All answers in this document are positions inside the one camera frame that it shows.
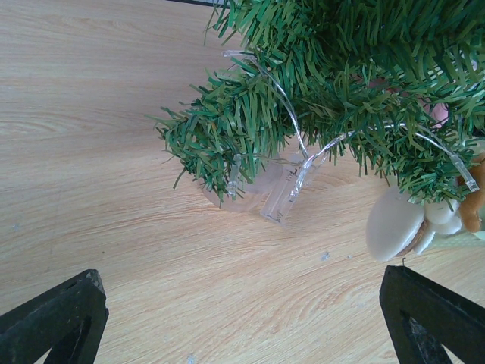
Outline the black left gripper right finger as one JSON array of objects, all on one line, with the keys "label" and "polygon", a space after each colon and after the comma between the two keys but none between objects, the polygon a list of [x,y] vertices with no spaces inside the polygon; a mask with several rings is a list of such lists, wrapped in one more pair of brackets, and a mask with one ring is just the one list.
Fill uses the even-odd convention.
[{"label": "black left gripper right finger", "polygon": [[484,308],[404,265],[386,267],[380,307],[400,363],[484,362]]}]

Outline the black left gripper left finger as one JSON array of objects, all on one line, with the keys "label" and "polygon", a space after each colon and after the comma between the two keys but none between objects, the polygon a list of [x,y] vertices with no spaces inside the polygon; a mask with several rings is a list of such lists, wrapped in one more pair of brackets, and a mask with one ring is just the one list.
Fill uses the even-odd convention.
[{"label": "black left gripper left finger", "polygon": [[93,363],[108,316],[99,272],[82,271],[1,315],[1,362]]}]

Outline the snowman ornament brown hat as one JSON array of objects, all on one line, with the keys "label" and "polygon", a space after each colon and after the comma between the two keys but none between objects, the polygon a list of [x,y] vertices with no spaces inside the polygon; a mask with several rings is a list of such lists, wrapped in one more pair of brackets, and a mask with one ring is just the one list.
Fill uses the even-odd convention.
[{"label": "snowman ornament brown hat", "polygon": [[407,193],[390,187],[374,204],[367,220],[365,241],[368,252],[379,262],[421,254],[440,237],[454,239],[470,234],[484,240],[484,154],[471,168],[478,191],[464,201],[412,203]]}]

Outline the clear led string lights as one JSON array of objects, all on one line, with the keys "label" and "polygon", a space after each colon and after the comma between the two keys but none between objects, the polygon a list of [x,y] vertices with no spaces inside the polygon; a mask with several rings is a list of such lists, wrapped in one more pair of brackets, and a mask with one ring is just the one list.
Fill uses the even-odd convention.
[{"label": "clear led string lights", "polygon": [[[300,133],[295,109],[291,104],[287,94],[283,90],[282,86],[278,83],[278,81],[274,78],[274,76],[272,76],[269,73],[268,69],[266,67],[261,66],[258,63],[257,58],[252,53],[244,52],[242,50],[226,50],[226,51],[222,51],[222,55],[225,58],[234,58],[235,60],[237,60],[238,57],[243,57],[244,60],[250,60],[254,64],[254,66],[256,66],[257,69],[260,71],[260,74],[263,74],[269,80],[269,84],[271,85],[270,88],[277,93],[279,100],[283,103],[283,106],[285,107],[285,109],[289,114],[289,118],[292,121],[293,127],[296,132],[297,140],[299,143],[298,151],[296,153],[297,154],[301,153],[302,157],[305,160],[305,163],[301,167],[300,175],[296,180],[295,187],[292,189],[292,192],[289,195],[289,201],[293,202],[296,199],[296,197],[299,195],[300,190],[302,189],[302,186],[304,184],[305,176],[308,174],[308,171],[311,169],[311,166],[313,165],[314,160],[322,156],[320,164],[323,164],[326,157],[328,157],[328,155],[330,154],[330,150],[335,145],[343,142],[344,140],[348,140],[351,137],[354,137],[354,135],[356,135],[357,133],[362,133],[363,130],[350,130],[348,133],[341,134],[336,138],[334,138],[333,140],[331,140],[328,144],[326,144],[321,149],[320,152],[317,152],[313,155],[309,155],[308,149],[305,146],[304,138]],[[416,132],[415,136],[422,140],[426,140],[428,143],[430,143],[431,145],[435,146],[439,150],[443,151],[446,155],[448,155],[451,163],[454,165],[456,170],[464,179],[465,186],[472,193],[479,191],[480,188],[477,183],[477,180],[472,176],[471,172],[465,167],[465,163],[458,156],[458,154],[453,152],[451,149],[447,148],[443,144],[443,141],[427,128],[420,126],[420,129],[423,130],[425,134]]]}]

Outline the small green christmas tree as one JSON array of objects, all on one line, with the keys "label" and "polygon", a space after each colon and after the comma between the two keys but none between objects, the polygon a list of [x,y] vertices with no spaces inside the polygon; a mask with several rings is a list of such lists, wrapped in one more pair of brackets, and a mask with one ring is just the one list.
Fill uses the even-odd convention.
[{"label": "small green christmas tree", "polygon": [[[471,172],[484,129],[482,1],[225,1],[208,27],[242,37],[239,50],[266,67],[293,105],[308,154],[337,136],[328,158],[350,151],[360,172],[397,176],[414,201],[463,200],[471,191],[448,155],[415,136],[438,136]],[[187,174],[224,198],[241,196],[265,162],[296,138],[269,80],[250,60],[231,58],[209,74],[183,111],[155,129]],[[407,96],[368,84],[385,78]],[[433,127],[418,98],[445,103],[449,120]]]}]

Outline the pink felt bow ornament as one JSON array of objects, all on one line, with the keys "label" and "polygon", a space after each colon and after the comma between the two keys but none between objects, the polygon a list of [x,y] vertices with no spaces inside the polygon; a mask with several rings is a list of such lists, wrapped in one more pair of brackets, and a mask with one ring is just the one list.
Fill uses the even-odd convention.
[{"label": "pink felt bow ornament", "polygon": [[[391,86],[390,82],[385,78],[377,78],[368,84],[370,89],[384,88],[389,93],[401,93],[405,96],[407,92],[400,86]],[[418,101],[424,108],[426,113],[433,119],[431,121],[433,127],[441,128],[449,120],[449,111],[445,103],[431,103],[427,98],[419,97]]]}]

